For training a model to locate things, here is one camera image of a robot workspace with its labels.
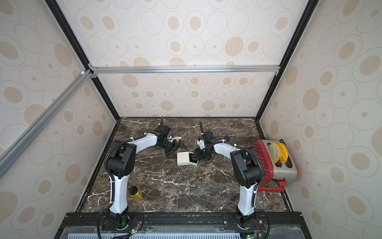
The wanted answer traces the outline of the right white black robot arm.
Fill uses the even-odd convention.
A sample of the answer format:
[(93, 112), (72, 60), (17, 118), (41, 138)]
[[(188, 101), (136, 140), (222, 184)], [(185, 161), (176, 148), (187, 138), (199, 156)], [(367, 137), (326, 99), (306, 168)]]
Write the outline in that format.
[(211, 163), (220, 154), (231, 159), (233, 173), (240, 185), (237, 206), (238, 226), (246, 229), (256, 217), (255, 201), (258, 188), (265, 179), (265, 169), (253, 147), (244, 147), (230, 141), (229, 136), (217, 139), (211, 131), (205, 131), (200, 123), (201, 137), (192, 159)]

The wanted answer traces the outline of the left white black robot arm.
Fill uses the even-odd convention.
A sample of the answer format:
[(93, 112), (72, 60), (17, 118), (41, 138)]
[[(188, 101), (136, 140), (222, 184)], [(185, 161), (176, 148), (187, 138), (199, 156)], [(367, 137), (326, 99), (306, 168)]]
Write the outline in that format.
[(161, 119), (154, 130), (116, 143), (106, 155), (104, 168), (110, 178), (110, 203), (106, 215), (119, 227), (125, 228), (129, 221), (127, 184), (135, 167), (136, 154), (150, 147), (159, 147), (171, 155), (185, 147), (182, 138), (171, 136), (171, 132), (172, 129)]

